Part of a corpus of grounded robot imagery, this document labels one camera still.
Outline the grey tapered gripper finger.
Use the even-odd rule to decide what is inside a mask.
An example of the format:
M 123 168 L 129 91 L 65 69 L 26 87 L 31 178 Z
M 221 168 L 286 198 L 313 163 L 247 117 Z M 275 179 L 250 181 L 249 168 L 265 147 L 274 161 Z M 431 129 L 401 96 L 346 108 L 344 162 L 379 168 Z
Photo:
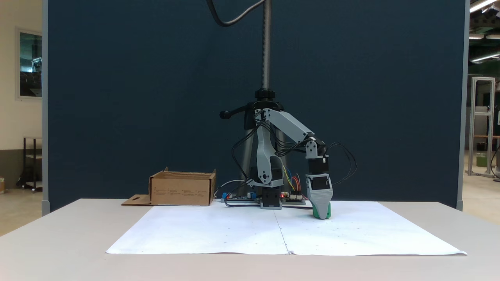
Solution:
M 311 202 L 313 215 L 317 219 L 329 219 L 332 216 L 331 199 L 333 190 L 314 190 L 307 192 L 307 198 Z

